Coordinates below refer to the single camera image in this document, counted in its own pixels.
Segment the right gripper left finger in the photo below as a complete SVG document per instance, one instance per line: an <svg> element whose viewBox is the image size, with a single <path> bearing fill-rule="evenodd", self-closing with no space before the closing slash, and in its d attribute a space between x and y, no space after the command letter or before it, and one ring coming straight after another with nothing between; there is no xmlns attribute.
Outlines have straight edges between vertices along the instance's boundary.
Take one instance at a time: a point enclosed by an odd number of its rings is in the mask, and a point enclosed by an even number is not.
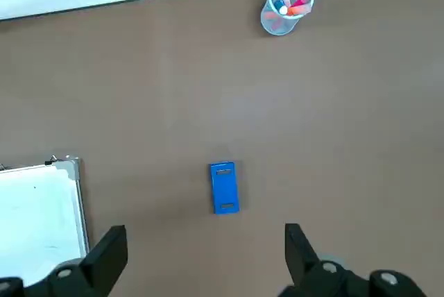
<svg viewBox="0 0 444 297"><path fill-rule="evenodd" d="M125 226L112 226L77 264L64 264L34 285L1 279L2 296L108 296L128 263Z"/></svg>

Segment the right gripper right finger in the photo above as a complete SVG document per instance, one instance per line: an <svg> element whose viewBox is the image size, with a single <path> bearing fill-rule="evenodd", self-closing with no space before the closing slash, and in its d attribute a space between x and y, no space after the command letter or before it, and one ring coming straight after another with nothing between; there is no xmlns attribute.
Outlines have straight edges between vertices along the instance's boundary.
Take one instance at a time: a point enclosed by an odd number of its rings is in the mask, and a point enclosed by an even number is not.
<svg viewBox="0 0 444 297"><path fill-rule="evenodd" d="M297 223L284 227L284 252L293 284L281 296L306 297L425 297L407 275L376 270L367 279L332 260L321 260Z"/></svg>

